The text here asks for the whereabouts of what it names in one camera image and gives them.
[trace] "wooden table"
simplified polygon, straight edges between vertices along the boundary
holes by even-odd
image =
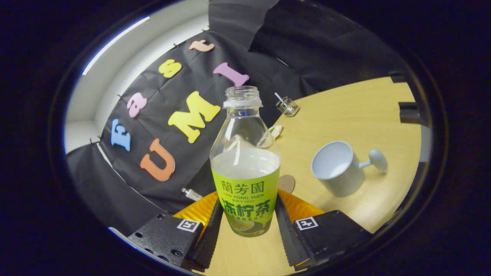
[[[353,83],[295,101],[300,110],[294,117],[281,116],[277,139],[281,147],[280,175],[296,180],[293,195],[328,212],[341,210],[370,232],[391,217],[408,193],[419,162],[421,128],[402,124],[398,102],[414,102],[406,83],[390,77]],[[387,158],[387,174],[366,167],[365,182],[354,194],[333,196],[313,175],[310,164],[325,144],[343,140],[360,161],[376,148]],[[217,247],[206,275],[275,276],[292,274],[288,266],[276,216],[269,231],[244,238],[222,218]]]

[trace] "plastic bottle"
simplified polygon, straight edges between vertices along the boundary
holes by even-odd
[[[218,197],[238,235],[256,237],[271,225],[280,168],[280,151],[259,116],[254,86],[225,91],[227,118],[210,151]]]

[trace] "white mug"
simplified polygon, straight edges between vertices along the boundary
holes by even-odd
[[[370,160],[360,163],[351,146],[334,141],[323,146],[312,160],[312,173],[335,196],[342,197],[356,192],[365,180],[363,168],[374,165],[387,172],[387,159],[377,149],[369,153]]]

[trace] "white panel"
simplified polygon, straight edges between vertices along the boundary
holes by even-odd
[[[65,124],[65,153],[69,153],[81,146],[99,141],[99,132],[94,121],[77,121]]]
[[[138,52],[130,61],[128,61],[121,71],[114,77],[107,91],[100,100],[99,108],[95,114],[95,123],[99,132],[102,132],[104,125],[112,109],[119,100],[119,95],[130,86],[137,76],[145,70],[157,58],[165,54],[174,47],[173,43],[179,44],[192,36],[207,29],[208,15],[204,14],[186,23],[180,24],[169,32],[164,33],[159,38],[152,41],[143,50]]]
[[[86,76],[80,72],[80,80],[73,92],[70,101],[66,121],[91,120],[99,108],[99,103],[108,86],[118,74],[120,69],[134,57],[143,47],[163,36],[180,25],[193,20],[195,17],[207,16],[208,0],[187,0],[170,5],[154,14],[150,19],[136,27],[118,41],[95,62]],[[207,28],[208,18],[205,24],[192,26],[201,30]],[[195,31],[183,34],[186,38],[194,35]],[[179,43],[184,39],[176,37],[172,42]]]

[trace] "green bottle label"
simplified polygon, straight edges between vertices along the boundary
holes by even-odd
[[[252,179],[231,179],[212,169],[218,198],[232,230],[244,237],[264,234],[273,218],[278,194],[279,167]]]

